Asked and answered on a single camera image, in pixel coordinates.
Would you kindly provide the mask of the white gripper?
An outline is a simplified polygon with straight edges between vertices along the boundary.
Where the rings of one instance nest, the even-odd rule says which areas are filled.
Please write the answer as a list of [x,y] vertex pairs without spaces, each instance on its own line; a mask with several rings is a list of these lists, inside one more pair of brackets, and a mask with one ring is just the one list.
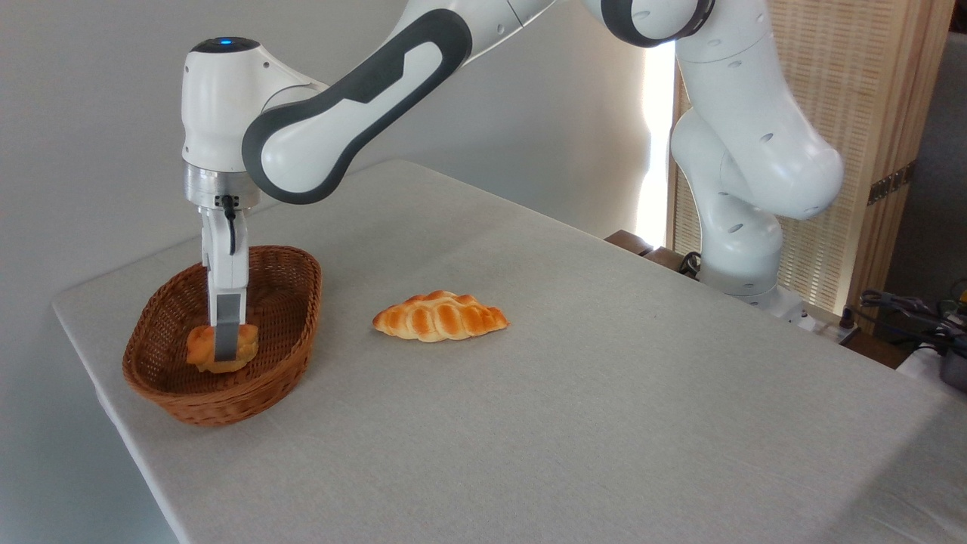
[[246,323],[249,237],[243,210],[228,220],[221,208],[198,209],[202,217],[202,264],[209,272],[209,323],[215,362],[238,359],[239,328]]

